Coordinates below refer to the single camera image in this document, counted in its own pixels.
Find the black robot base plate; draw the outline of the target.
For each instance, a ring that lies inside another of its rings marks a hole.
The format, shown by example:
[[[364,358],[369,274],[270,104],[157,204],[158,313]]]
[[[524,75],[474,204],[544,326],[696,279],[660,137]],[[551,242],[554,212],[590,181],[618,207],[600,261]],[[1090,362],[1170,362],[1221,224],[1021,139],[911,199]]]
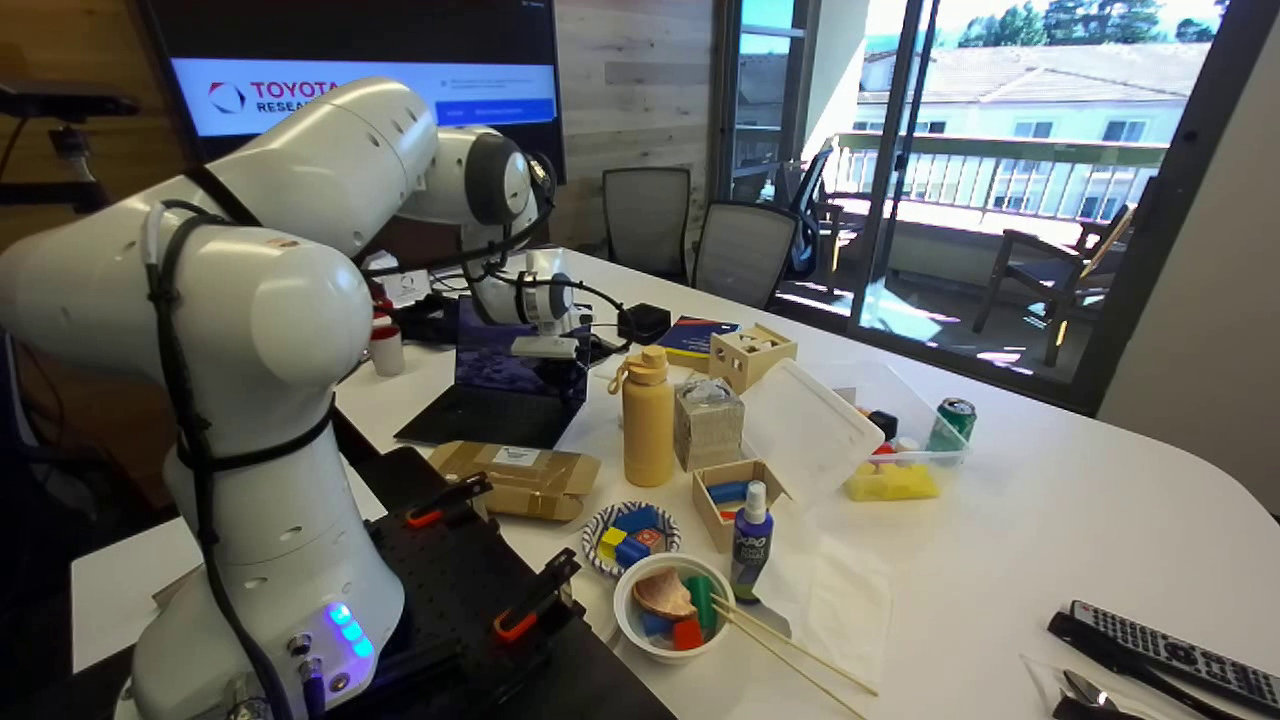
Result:
[[[197,568],[118,663],[106,720],[671,720],[590,637],[566,586],[518,643],[490,616],[544,568],[473,498],[411,534],[441,480],[401,449],[364,520],[324,439],[210,464],[189,505]]]

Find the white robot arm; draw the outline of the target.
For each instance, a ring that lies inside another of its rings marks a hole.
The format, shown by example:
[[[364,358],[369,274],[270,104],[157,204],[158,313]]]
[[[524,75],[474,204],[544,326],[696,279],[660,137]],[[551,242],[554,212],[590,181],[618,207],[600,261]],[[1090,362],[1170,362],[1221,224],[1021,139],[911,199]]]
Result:
[[[551,204],[490,129],[351,80],[237,154],[0,255],[5,332],[166,394],[166,493],[201,565],[141,633],[112,720],[307,720],[356,699],[402,622],[331,434],[369,358],[358,254],[402,215],[465,237],[474,293]]]

